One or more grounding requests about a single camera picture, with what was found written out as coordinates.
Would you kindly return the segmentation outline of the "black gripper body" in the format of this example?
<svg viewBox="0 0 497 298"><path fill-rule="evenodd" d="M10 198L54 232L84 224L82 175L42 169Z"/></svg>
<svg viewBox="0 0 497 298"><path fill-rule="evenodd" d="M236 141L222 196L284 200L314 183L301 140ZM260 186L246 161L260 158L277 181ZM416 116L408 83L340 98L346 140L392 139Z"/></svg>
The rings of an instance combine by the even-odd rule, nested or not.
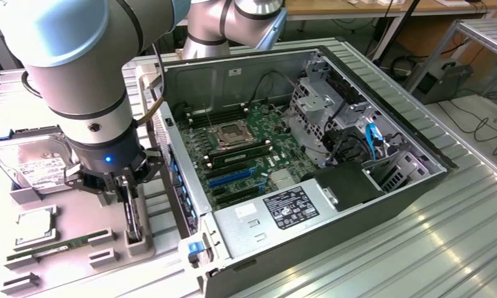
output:
<svg viewBox="0 0 497 298"><path fill-rule="evenodd" d="M70 147L80 160L81 169L90 173L112 173L121 177L122 169L136 166L145 153L136 135L121 135L106 143L85 144L70 141Z"/></svg>

